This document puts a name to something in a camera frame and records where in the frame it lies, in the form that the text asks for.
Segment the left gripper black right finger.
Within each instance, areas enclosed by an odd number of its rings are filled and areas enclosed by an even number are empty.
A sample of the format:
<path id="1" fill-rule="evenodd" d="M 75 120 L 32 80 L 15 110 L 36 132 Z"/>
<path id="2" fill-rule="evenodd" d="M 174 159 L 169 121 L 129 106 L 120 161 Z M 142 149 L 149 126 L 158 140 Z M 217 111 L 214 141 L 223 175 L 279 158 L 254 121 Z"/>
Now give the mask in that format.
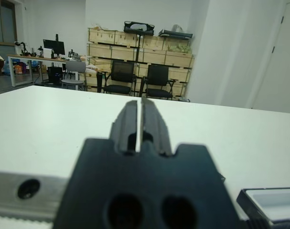
<path id="1" fill-rule="evenodd" d="M 168 127 L 155 103 L 142 98 L 141 105 L 141 143 L 150 142 L 157 154 L 172 156 Z"/>

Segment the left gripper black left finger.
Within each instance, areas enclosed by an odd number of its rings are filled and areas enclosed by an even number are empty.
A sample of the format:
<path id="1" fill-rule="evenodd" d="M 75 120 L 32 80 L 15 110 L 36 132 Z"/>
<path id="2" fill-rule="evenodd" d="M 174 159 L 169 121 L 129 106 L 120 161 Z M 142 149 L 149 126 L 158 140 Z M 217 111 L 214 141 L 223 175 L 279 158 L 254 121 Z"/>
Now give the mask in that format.
<path id="1" fill-rule="evenodd" d="M 137 141 L 137 101 L 125 104 L 112 123 L 110 139 L 114 142 L 115 150 L 124 155 L 136 153 Z"/>

